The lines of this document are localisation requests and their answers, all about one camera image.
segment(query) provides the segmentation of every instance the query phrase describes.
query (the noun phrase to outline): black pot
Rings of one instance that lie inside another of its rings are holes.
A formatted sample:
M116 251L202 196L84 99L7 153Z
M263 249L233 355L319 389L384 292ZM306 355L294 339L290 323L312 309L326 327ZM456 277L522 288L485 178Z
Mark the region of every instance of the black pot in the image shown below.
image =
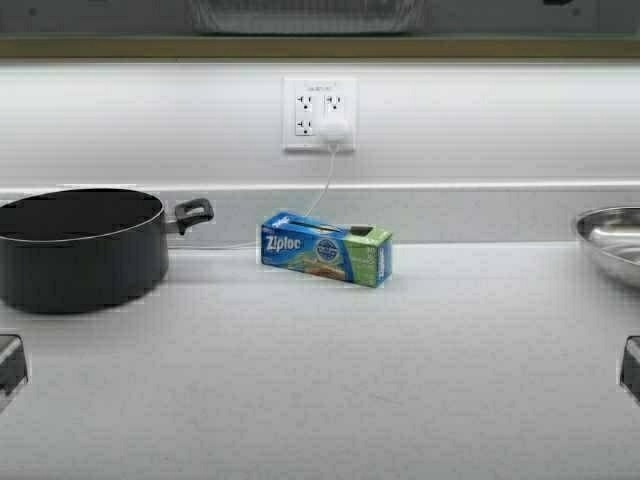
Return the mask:
M213 219L206 199L176 207L132 190L68 190L0 208L0 298L36 313L80 313L122 304L160 282L167 233Z

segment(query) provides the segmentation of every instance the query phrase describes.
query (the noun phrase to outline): ziploc logo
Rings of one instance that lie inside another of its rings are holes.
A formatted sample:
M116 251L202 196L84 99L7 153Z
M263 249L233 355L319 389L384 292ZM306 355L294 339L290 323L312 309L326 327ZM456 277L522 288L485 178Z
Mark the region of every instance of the ziploc logo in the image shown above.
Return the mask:
M280 253L283 250L300 250L302 248L302 240L289 237L278 237L276 235L267 235L267 252Z

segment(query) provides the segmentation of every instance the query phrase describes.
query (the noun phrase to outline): ziploc box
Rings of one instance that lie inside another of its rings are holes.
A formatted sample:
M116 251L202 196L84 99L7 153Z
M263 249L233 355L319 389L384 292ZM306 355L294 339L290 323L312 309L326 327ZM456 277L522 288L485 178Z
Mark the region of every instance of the ziploc box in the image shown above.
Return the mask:
M262 263L377 287L391 275L392 234L280 212L262 225Z

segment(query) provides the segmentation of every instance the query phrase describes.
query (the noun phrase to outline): wall outlet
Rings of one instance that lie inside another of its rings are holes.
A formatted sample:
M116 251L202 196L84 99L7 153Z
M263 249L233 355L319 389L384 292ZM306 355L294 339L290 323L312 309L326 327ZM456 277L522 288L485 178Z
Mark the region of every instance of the wall outlet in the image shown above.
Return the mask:
M352 140L342 150L356 149L358 83L353 78L306 80L285 78L283 88L283 147L286 150L321 150L327 146L315 126L331 116L352 127Z

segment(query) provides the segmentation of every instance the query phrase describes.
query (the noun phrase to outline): electrical outlet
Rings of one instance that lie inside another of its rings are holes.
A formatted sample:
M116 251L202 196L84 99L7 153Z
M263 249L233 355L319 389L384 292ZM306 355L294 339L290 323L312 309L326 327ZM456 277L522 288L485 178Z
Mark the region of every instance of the electrical outlet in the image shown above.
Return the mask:
M326 145L315 127L324 119L344 118L353 136L343 150L355 150L358 118L357 81L352 78L306 80L284 79L283 147L286 150L320 150Z

